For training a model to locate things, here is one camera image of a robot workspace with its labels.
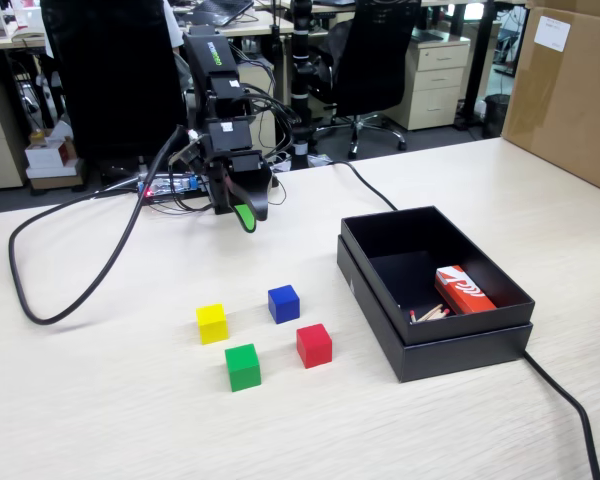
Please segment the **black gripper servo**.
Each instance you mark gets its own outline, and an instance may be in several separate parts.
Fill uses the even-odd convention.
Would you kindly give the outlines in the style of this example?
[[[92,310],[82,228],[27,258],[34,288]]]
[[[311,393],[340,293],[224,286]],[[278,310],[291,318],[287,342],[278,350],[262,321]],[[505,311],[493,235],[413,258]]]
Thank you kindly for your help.
[[[214,213],[222,215],[232,210],[247,233],[254,233],[257,223],[268,218],[272,173],[265,166],[259,150],[219,150],[203,160],[202,172],[210,176]]]

